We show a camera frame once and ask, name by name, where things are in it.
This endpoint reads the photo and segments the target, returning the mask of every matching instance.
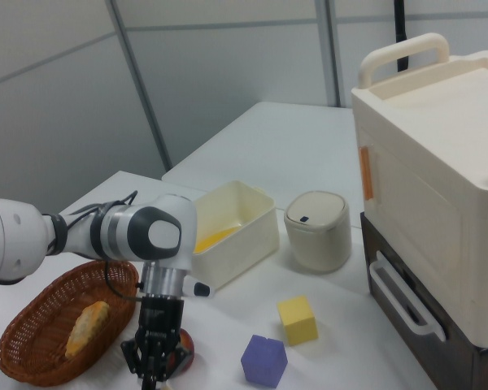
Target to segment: round lidded bin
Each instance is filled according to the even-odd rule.
[[[294,257],[310,270],[335,271],[351,255],[349,205],[336,193],[303,193],[285,210],[284,223]]]

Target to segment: bin lid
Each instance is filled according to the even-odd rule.
[[[311,191],[303,193],[288,206],[285,215],[289,221],[307,230],[333,228],[346,210],[346,202],[336,193]]]

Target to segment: white wall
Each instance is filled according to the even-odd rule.
[[[116,3],[173,165],[257,102],[336,103],[314,0]]]
[[[394,2],[390,0],[335,0],[338,57],[342,99],[351,106],[351,89],[358,84],[358,70],[371,51],[395,42]],[[407,37],[440,33],[449,42],[451,54],[465,55],[488,50],[488,0],[406,1]],[[411,57],[409,67],[424,62],[423,56]],[[378,77],[397,72],[393,63]]]
[[[164,173],[104,0],[0,0],[0,197],[58,212],[118,170]]]

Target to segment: black pole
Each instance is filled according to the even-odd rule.
[[[396,23],[396,42],[407,40],[404,0],[394,0],[394,21]],[[406,69],[408,69],[408,57],[398,59],[398,72]]]

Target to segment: apple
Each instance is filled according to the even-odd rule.
[[[176,375],[182,374],[183,372],[188,370],[192,365],[192,363],[194,362],[194,357],[195,357],[194,340],[192,339],[190,334],[184,329],[181,329],[181,332],[179,333],[179,337],[181,338],[180,344],[184,348],[188,349],[192,353],[192,355],[190,361],[182,368],[181,372],[177,372]],[[167,364],[168,371],[170,371],[175,366],[175,362],[176,362],[176,357],[174,354],[171,354]]]

